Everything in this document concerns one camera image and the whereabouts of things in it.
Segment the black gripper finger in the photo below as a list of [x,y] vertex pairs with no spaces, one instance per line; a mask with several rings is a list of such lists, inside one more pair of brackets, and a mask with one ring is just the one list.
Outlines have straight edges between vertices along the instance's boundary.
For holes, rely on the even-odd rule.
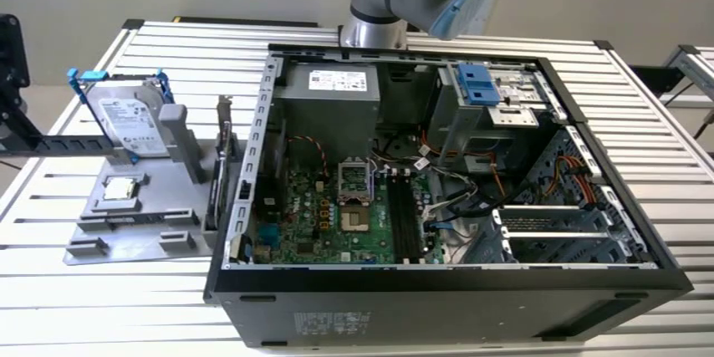
[[27,106],[19,98],[2,98],[2,155],[31,153],[43,138],[38,127],[26,115]]

